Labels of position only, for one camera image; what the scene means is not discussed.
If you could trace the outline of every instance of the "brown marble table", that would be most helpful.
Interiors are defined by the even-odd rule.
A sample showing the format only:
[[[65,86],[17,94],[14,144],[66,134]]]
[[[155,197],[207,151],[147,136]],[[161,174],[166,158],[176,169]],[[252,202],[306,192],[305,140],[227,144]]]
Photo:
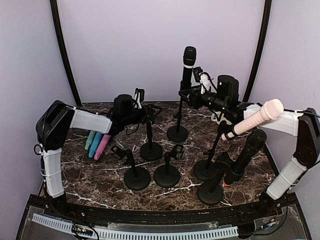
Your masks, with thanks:
[[[157,117],[153,125],[153,139],[163,147],[163,152],[170,151],[175,143],[167,139],[167,129],[175,124],[172,115],[178,110],[177,102],[154,103],[163,107],[163,112]],[[107,112],[111,103],[88,103],[83,109],[97,112]],[[202,204],[197,198],[197,188],[201,181],[192,172],[194,164],[202,159],[203,151],[212,147],[217,134],[218,125],[211,121],[211,112],[206,108],[193,110],[183,108],[182,125],[189,131],[188,139],[182,144],[185,153],[180,160],[171,160],[172,165],[181,173],[177,186],[164,189],[153,181],[153,172],[164,164],[163,158],[156,162],[146,162],[140,158],[139,149],[147,140],[146,127],[140,125],[138,131],[126,135],[125,131],[110,140],[103,155],[98,161],[88,157],[85,142],[89,134],[86,130],[71,129],[64,144],[61,164],[65,177],[64,185],[67,201],[85,206],[140,211],[182,211],[212,208]],[[235,160],[246,141],[246,135],[237,137],[233,141],[220,141],[215,156],[227,151]],[[146,168],[151,174],[150,185],[142,191],[127,189],[123,182],[125,172],[123,160],[116,160],[111,156],[111,146],[132,149],[138,166]],[[271,183],[275,174],[271,164],[263,151],[260,151],[246,168],[243,178],[231,187],[222,186],[223,200],[213,207],[234,206],[255,202],[259,194]]]

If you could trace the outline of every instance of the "black microphone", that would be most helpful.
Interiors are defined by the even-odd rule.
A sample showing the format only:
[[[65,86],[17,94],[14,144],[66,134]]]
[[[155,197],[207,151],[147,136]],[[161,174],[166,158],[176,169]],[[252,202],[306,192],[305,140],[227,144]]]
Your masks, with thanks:
[[[191,77],[196,62],[197,51],[193,46],[187,46],[183,54],[183,74],[180,83],[180,90],[189,89],[191,87]]]
[[[267,134],[261,129],[255,129],[246,138],[243,150],[231,165],[232,171],[237,174],[243,174],[245,168],[250,163],[251,159],[265,146]],[[226,174],[224,183],[228,186],[235,181],[234,174]]]

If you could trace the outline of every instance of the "black curved pole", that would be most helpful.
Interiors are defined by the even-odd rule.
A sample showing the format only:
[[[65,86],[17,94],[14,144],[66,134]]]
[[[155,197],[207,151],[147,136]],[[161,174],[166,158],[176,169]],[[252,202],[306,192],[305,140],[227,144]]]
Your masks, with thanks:
[[[258,44],[255,51],[255,56],[252,64],[250,77],[249,77],[249,80],[245,89],[245,93],[243,96],[243,102],[249,101],[250,94],[252,92],[252,89],[254,87],[254,83],[256,80],[256,76],[257,76],[257,72],[258,72],[258,68],[261,60],[261,55],[264,49],[266,35],[267,35],[267,29],[268,29],[268,23],[269,23],[270,11],[271,11],[271,3],[272,3],[272,0],[265,0],[264,2],[264,10],[263,10],[259,40],[258,40]]]
[[[56,39],[58,41],[65,73],[68,78],[68,82],[69,82],[69,85],[70,85],[70,88],[72,91],[72,95],[73,95],[75,104],[78,107],[80,107],[82,103],[81,103],[80,96],[79,96],[79,93],[77,90],[74,76],[72,74],[72,70],[71,70],[71,66],[70,66],[70,62],[69,62],[69,58],[68,58],[68,54],[67,54],[65,40],[64,40],[63,33],[62,33],[61,23],[60,23],[57,0],[50,0],[50,4],[51,4],[51,12],[52,12],[52,18],[53,18]]]

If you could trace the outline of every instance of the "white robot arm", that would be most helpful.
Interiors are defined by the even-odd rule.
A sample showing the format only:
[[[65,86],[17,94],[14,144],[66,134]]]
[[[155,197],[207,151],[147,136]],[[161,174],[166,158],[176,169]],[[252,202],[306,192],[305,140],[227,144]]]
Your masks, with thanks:
[[[144,90],[136,89],[134,99],[122,94],[114,99],[113,109],[106,115],[92,113],[55,101],[36,124],[38,142],[41,148],[37,154],[41,158],[41,174],[46,182],[46,190],[52,198],[64,194],[61,175],[61,152],[71,128],[84,129],[108,135],[117,135],[125,126],[141,123],[146,109],[141,102]],[[155,116],[161,111],[152,106]]]
[[[246,119],[260,110],[260,106],[252,104],[243,112]],[[316,114],[312,108],[306,110]],[[267,121],[259,127],[276,130],[297,137],[296,151],[291,160],[282,169],[276,179],[267,188],[266,193],[273,200],[279,199],[318,159],[320,153],[319,119],[311,114],[297,110],[284,111],[276,120]]]

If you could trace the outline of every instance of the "cable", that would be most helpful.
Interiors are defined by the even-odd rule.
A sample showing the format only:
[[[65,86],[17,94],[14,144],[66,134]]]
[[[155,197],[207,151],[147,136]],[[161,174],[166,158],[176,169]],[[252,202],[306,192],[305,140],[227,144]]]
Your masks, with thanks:
[[[131,135],[131,134],[134,134],[136,131],[138,131],[139,125],[140,125],[140,124],[138,123],[137,126],[136,126],[136,128],[135,128],[135,130],[134,130],[133,132],[130,132],[130,133],[128,133],[128,130],[129,130],[128,127],[125,126],[125,129],[126,129],[126,130],[125,130],[125,134],[128,135],[128,136]]]
[[[267,235],[271,235],[271,234],[274,234],[275,232],[277,232],[279,229],[282,228],[282,226],[285,224],[285,222],[286,222],[286,220],[287,220],[288,211],[289,211],[289,205],[288,205],[288,203],[289,203],[289,198],[288,198],[288,193],[286,192],[286,208],[285,208],[286,210],[285,210],[285,217],[284,217],[284,220],[282,221],[282,223],[281,223],[274,231],[268,232],[268,233],[258,233],[258,234],[255,234],[255,233],[257,233],[257,232],[265,229],[265,228],[261,228],[261,227],[267,226],[267,225],[269,224],[269,223],[267,223],[267,224],[262,225],[260,228],[258,228],[258,229],[255,230],[255,231],[252,231],[252,232],[247,232],[247,233],[246,233],[246,232],[240,232],[240,231],[239,231],[239,236],[247,236],[247,235],[252,235],[252,236],[267,236]]]
[[[210,81],[211,85],[213,86],[213,88],[214,88],[215,91],[217,92],[218,89],[216,88],[216,86],[214,85],[214,83],[212,82],[212,80],[213,80],[213,78],[210,78],[210,77],[209,77],[209,81]]]
[[[48,200],[51,208],[55,211],[56,214],[58,214],[59,216],[63,217],[64,219],[68,219],[68,220],[72,221],[72,223],[73,223],[73,222],[76,222],[76,223],[78,223],[78,224],[81,224],[81,225],[83,225],[83,226],[86,226],[86,227],[90,228],[90,229],[91,229],[92,231],[94,231],[94,233],[96,234],[96,239],[97,239],[97,240],[100,239],[97,230],[95,230],[95,229],[94,229],[92,226],[90,226],[89,224],[86,224],[86,223],[84,223],[84,222],[82,222],[82,221],[79,221],[79,220],[76,220],[76,219],[72,219],[71,217],[68,217],[68,216],[64,216],[63,214],[61,214],[60,212],[58,212],[58,210],[56,210],[55,207],[53,206],[53,204],[52,204],[52,202],[51,202],[51,199],[50,199],[50,196],[49,196],[49,194],[48,194],[48,192],[47,192],[47,184],[44,184],[44,186],[45,186],[44,195],[45,195],[46,199]]]

